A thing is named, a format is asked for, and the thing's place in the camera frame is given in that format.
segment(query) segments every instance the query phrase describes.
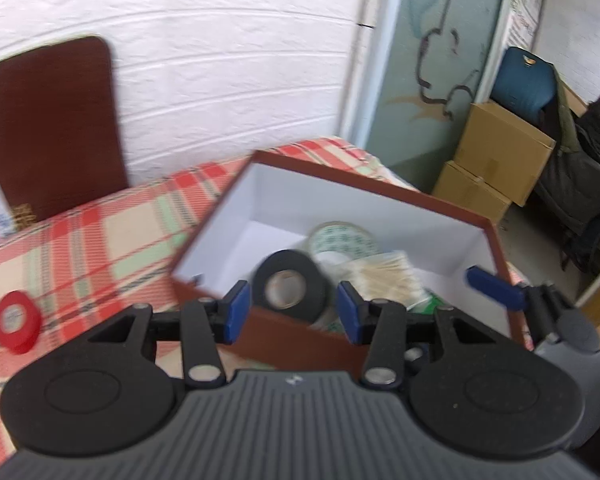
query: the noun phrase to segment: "blue gripper pad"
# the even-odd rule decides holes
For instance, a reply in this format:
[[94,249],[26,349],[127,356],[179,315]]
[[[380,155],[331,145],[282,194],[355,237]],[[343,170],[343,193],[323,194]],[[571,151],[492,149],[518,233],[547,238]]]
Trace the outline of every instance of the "blue gripper pad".
[[251,285],[248,283],[229,304],[229,309],[224,324],[224,343],[235,343],[244,325],[251,306]]
[[510,285],[478,266],[466,270],[466,281],[473,289],[504,305],[507,310],[516,312],[526,308],[525,291],[520,286]]
[[359,344],[362,336],[360,333],[360,320],[358,319],[358,306],[347,294],[342,284],[339,284],[336,290],[336,309],[347,338],[351,343]]

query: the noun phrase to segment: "open box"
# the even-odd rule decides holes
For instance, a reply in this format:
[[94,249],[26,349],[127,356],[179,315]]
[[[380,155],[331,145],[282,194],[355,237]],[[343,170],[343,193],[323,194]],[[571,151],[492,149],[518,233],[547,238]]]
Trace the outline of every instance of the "open box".
[[[427,288],[523,343],[522,316],[473,291],[464,278],[479,265],[510,282],[488,219],[424,193],[269,152],[252,155],[176,254],[170,277],[178,300],[222,297],[271,253],[297,247],[329,221],[359,225],[382,251],[404,250]],[[228,350],[276,368],[355,376],[366,355],[343,335],[258,306]]]

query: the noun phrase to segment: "black circular pad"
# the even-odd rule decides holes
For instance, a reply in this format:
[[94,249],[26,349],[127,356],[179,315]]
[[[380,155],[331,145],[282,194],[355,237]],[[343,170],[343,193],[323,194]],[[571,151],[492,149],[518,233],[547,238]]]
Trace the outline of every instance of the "black circular pad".
[[412,379],[409,400],[423,426],[442,442],[505,460],[567,443],[584,409],[573,379],[514,343],[445,350]]
[[[267,293],[267,284],[279,273],[292,271],[301,276],[297,290],[301,290],[298,299],[289,305],[274,304]],[[327,305],[329,282],[322,275],[314,261],[306,254],[294,250],[283,250],[268,256],[256,270],[251,284],[253,304],[279,312],[308,323],[315,322]]]
[[15,445],[93,456],[131,446],[163,424],[174,405],[171,380],[124,345],[70,342],[14,375],[0,416]]
[[600,351],[598,330],[577,308],[563,312],[555,328],[560,338],[574,348],[592,354]]

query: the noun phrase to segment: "gray ribbed plate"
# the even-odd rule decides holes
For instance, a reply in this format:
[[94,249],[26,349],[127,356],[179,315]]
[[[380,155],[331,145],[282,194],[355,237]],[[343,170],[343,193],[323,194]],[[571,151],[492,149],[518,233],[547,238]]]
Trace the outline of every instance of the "gray ribbed plate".
[[424,433],[397,397],[362,389],[345,372],[241,371],[228,386],[188,394],[167,426],[129,449],[91,459],[25,450],[0,468],[0,480],[318,478],[596,476],[564,452],[507,463],[462,455]]

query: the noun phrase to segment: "red plaid fabric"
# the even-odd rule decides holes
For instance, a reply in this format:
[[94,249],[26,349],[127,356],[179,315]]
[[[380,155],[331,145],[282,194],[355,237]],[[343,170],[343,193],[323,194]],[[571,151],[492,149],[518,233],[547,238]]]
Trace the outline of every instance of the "red plaid fabric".
[[[373,178],[389,178],[368,153],[338,138],[273,151]],[[34,348],[0,346],[0,391],[28,363],[134,302],[175,305],[166,266],[246,158],[209,162],[126,189],[33,225],[0,244],[0,298],[25,290],[42,311]],[[13,445],[0,422],[0,464]]]

